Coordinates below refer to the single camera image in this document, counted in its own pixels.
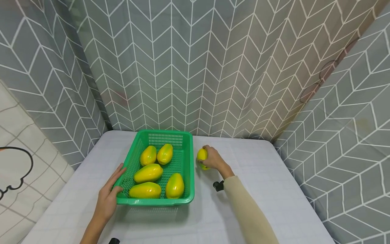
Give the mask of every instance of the table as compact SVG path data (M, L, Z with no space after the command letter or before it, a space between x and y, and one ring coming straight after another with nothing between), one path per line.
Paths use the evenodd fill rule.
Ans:
M99 189L125 159L136 132L106 132L60 191L23 244L79 243ZM333 244L329 233L268 141L193 137L194 155L215 147L269 220L280 244ZM226 195L216 192L216 170L195 165L195 198L189 205L119 205L100 244L112 237L129 244L244 244Z

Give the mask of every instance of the sleeve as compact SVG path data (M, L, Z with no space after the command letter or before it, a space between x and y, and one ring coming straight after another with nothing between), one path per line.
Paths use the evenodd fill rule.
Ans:
M279 244L267 218L237 176L227 178L225 193L247 244Z

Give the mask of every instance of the left hand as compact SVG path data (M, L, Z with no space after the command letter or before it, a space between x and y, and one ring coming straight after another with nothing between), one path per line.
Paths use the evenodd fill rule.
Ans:
M108 179L107 183L100 189L98 200L93 218L98 221L107 223L113 216L117 207L117 194L123 190L122 187L116 186L112 189L117 179L126 171L121 163L115 172Z

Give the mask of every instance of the green plastic basket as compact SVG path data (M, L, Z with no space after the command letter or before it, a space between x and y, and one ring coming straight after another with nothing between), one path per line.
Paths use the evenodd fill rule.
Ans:
M155 183L161 186L161 196L159 199L139 199L129 198L130 188L135 185L134 174L141 169L140 156L149 146L153 145L157 151L169 143L173 146L173 157L170 163L161 165L163 175ZM192 135L188 132L172 130L140 130L127 157L124 161L126 172L117 180L114 186L123 187L123 191L117 195L118 204L133 206L171 206L190 203L195 195L194 186L194 162ZM179 199L168 199L165 195L165 186L169 177L173 173L180 173L184 181L184 193Z

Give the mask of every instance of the yellow papaya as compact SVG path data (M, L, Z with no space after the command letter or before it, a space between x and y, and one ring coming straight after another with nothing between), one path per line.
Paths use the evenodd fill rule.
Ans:
M203 160L206 160L207 159L207 150L206 149L203 149L201 148L199 151L198 151L198 155L197 155L197 160L198 162L199 161L203 161ZM210 169L209 167L206 167L204 164L202 164L201 162L200 163L200 166L203 170L208 170Z
M148 146L141 154L140 162L142 166L153 164L157 158L157 149L155 146Z
M160 198L161 186L153 182L135 185L129 190L130 198Z
M144 183L156 181L163 174L163 168L159 164L148 164L134 174L134 181Z
M179 173L174 173L168 180L165 187L165 195L167 198L179 198L184 192L184 181Z
M164 165L169 163L172 160L173 156L173 146L171 144L165 144L157 154L157 161Z

